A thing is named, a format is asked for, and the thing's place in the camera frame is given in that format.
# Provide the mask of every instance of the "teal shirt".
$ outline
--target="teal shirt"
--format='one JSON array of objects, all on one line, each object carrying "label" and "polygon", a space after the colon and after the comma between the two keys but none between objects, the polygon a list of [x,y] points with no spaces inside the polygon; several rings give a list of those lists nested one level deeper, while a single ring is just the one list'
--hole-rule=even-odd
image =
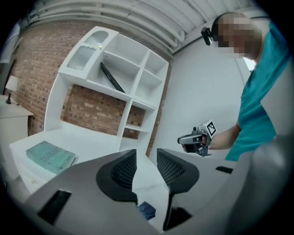
[{"label": "teal shirt", "polygon": [[261,60],[252,71],[242,93],[239,112],[241,131],[226,160],[238,161],[242,153],[254,151],[275,137],[275,129],[260,102],[282,74],[290,56],[285,38],[271,22]]}]

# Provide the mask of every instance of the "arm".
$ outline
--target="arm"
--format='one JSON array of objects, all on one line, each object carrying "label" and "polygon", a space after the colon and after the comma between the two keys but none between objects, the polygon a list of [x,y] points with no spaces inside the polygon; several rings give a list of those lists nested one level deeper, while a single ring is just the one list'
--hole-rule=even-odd
[{"label": "arm", "polygon": [[237,137],[239,136],[239,132],[241,128],[239,126],[239,118],[235,126],[231,127],[227,131],[219,133],[215,135],[211,140],[211,144],[209,149],[218,150],[218,149],[229,149],[232,147]]}]

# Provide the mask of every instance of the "ceiling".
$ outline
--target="ceiling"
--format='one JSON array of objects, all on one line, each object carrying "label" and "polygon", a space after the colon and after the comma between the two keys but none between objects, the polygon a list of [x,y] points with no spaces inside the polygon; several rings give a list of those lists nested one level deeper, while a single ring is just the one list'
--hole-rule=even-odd
[{"label": "ceiling", "polygon": [[39,0],[28,24],[62,17],[107,21],[175,52],[218,15],[245,9],[258,7],[253,0]]}]

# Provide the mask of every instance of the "blue object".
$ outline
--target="blue object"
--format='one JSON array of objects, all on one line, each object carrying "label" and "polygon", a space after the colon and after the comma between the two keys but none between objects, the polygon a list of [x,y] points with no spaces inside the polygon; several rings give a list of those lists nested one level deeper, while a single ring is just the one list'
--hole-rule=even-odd
[{"label": "blue object", "polygon": [[138,209],[147,221],[155,217],[156,209],[147,202],[139,205]]},{"label": "blue object", "polygon": [[31,147],[26,150],[29,159],[39,166],[59,174],[66,168],[70,167],[75,159],[75,154],[61,149],[47,141]]},{"label": "blue object", "polygon": [[241,131],[226,160],[238,161],[242,153],[254,151],[275,137],[276,131],[260,102],[280,77],[290,57],[291,52],[285,38],[271,22],[261,60],[242,93],[239,113]]}]

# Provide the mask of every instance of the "white wall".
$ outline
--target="white wall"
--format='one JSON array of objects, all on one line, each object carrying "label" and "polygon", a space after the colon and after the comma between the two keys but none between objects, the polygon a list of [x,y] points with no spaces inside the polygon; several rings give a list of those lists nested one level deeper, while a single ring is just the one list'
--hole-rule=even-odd
[{"label": "white wall", "polygon": [[[242,90],[236,60],[226,58],[202,39],[176,54],[150,159],[156,162],[157,148],[183,151],[177,138],[204,120],[212,119],[218,133],[233,126]],[[211,157],[224,159],[228,150],[210,152]]]}]

